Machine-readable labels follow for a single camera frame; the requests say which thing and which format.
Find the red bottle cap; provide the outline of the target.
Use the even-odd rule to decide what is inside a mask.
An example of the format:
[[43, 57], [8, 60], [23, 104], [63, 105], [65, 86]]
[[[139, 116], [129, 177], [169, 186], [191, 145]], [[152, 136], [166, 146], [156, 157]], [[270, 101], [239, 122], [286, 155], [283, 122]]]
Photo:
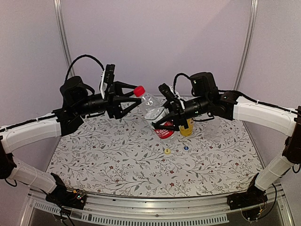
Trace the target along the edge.
[[144, 94], [146, 93], [145, 89], [143, 86], [137, 86], [136, 88], [134, 88], [133, 90], [133, 94], [136, 97], [142, 97]]

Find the red cap water bottle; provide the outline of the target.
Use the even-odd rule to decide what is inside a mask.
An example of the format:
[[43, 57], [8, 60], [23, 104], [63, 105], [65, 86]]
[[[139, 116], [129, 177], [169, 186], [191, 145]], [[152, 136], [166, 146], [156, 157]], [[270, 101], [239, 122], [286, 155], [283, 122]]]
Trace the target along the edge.
[[174, 138], [174, 131], [167, 129], [155, 129], [152, 123], [156, 123], [167, 115], [167, 110], [164, 108], [161, 101], [154, 95], [147, 93], [143, 86], [134, 88], [134, 96], [140, 98], [142, 103], [139, 105], [143, 113], [143, 118], [154, 130], [156, 135], [168, 143]]

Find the yellow bottle cap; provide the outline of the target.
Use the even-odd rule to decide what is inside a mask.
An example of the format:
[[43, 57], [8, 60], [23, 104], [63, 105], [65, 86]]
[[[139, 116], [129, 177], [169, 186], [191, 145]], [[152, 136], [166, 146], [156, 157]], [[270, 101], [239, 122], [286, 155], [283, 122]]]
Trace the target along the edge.
[[170, 154], [171, 151], [170, 151], [170, 149], [165, 149], [165, 150], [164, 150], [164, 153], [165, 153], [165, 154]]

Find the clear plastic bottle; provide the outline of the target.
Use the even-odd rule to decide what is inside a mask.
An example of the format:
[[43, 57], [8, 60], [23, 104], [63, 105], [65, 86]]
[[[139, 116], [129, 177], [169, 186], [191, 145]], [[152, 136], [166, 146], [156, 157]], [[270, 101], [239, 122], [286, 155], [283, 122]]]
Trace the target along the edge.
[[215, 117], [214, 119], [208, 121], [204, 127], [204, 137], [207, 139], [216, 138], [220, 124], [221, 119], [219, 117]]

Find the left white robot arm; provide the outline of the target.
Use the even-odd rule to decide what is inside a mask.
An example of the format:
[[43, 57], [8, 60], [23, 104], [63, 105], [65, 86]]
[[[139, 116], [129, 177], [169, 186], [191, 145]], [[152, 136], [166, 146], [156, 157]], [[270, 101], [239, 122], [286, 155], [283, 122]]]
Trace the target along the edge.
[[110, 118], [123, 118], [142, 102], [133, 97], [132, 91], [124, 94], [123, 88], [135, 89], [135, 86], [109, 79], [106, 90], [96, 94], [80, 76], [67, 79], [60, 87], [61, 108], [0, 130], [0, 178], [36, 187], [51, 194], [59, 204], [66, 204], [70, 194], [63, 181], [57, 175], [42, 172], [14, 158], [13, 151], [44, 139], [72, 134], [84, 123], [85, 117], [107, 113]]

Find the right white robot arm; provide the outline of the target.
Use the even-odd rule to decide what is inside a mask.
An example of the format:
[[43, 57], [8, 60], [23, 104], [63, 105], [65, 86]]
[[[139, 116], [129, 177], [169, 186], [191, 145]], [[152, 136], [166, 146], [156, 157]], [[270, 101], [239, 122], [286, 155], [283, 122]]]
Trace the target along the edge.
[[187, 128], [187, 120], [204, 113], [209, 117], [218, 116], [227, 120], [255, 123], [284, 134], [284, 150], [251, 181], [243, 195], [247, 205], [254, 205], [267, 188], [282, 177], [292, 166], [301, 162], [301, 110], [284, 108], [254, 100], [235, 90], [219, 90], [210, 72], [201, 72], [188, 77], [193, 99], [182, 101], [166, 84], [159, 91], [166, 98], [164, 107], [169, 113], [156, 123], [155, 129], [178, 131]]

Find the floral patterned table mat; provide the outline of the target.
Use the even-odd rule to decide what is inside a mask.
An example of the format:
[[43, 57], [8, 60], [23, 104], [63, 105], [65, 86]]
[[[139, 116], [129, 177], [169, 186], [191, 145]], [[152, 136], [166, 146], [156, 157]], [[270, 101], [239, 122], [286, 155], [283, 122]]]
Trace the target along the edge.
[[139, 108], [119, 120], [106, 115], [86, 119], [60, 139], [47, 171], [69, 188], [125, 196], [188, 197], [247, 189], [262, 164], [243, 123], [221, 119], [213, 139], [204, 137], [206, 124], [198, 121], [191, 136], [175, 133], [168, 143]]

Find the right aluminium frame post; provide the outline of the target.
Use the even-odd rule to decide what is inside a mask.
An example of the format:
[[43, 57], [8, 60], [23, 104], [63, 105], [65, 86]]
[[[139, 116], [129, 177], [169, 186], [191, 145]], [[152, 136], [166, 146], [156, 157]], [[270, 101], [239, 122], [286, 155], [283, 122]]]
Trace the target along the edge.
[[256, 24], [258, 2], [259, 2], [258, 0], [251, 1], [249, 20], [248, 20], [248, 26], [247, 26], [247, 31], [246, 31], [246, 39], [245, 39], [245, 43], [244, 43], [242, 57], [241, 57], [240, 64], [238, 67], [237, 77], [236, 77], [236, 80], [234, 83], [234, 90], [239, 90], [242, 79], [243, 79], [248, 55], [249, 55], [251, 44], [252, 44], [255, 24]]

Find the aluminium frame post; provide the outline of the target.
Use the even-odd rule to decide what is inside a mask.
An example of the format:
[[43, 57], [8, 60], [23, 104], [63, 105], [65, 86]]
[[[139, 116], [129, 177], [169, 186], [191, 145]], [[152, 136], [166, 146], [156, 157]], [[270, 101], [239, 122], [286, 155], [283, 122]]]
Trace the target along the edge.
[[249, 55], [251, 44], [252, 44], [255, 24], [256, 24], [258, 2], [259, 2], [258, 0], [251, 1], [249, 20], [248, 20], [248, 26], [247, 26], [247, 31], [246, 31], [246, 39], [245, 39], [245, 43], [244, 43], [242, 57], [241, 57], [240, 64], [238, 67], [237, 77], [236, 77], [236, 80], [234, 83], [234, 90], [239, 90], [242, 79], [243, 79], [248, 55]]
[[53, 3], [54, 3], [55, 17], [56, 17], [57, 27], [58, 27], [61, 45], [63, 49], [63, 54], [67, 64], [67, 68], [69, 68], [69, 66], [72, 63], [72, 58], [71, 58], [66, 30], [64, 26], [62, 4], [60, 0], [53, 0]]

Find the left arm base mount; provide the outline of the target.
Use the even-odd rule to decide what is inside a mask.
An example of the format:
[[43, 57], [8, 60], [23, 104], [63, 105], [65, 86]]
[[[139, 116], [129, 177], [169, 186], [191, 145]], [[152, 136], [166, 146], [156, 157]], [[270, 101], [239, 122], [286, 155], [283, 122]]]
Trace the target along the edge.
[[60, 207], [70, 207], [83, 210], [86, 203], [87, 193], [84, 190], [74, 189], [69, 191], [58, 175], [51, 173], [55, 179], [55, 189], [46, 195], [46, 201]]

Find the left aluminium frame post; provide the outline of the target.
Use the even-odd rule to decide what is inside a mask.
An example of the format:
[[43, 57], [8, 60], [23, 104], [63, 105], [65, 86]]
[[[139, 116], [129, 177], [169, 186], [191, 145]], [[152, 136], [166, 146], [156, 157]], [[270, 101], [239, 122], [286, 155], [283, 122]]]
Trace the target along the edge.
[[63, 54], [67, 64], [67, 68], [69, 68], [69, 66], [72, 63], [72, 58], [71, 58], [66, 30], [64, 26], [62, 4], [60, 0], [53, 0], [53, 3], [54, 3], [55, 17], [56, 17], [57, 27], [58, 27], [61, 45], [63, 49]]

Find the front aluminium rail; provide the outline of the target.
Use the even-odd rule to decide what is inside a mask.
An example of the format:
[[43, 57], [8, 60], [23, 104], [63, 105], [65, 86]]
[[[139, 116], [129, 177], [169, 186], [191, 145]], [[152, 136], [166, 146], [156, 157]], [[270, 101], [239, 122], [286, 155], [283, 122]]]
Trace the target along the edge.
[[231, 210], [227, 195], [138, 198], [88, 193], [84, 209], [64, 215], [41, 191], [27, 195], [22, 226], [295, 226], [280, 184], [267, 190], [263, 218], [252, 220], [259, 205]]

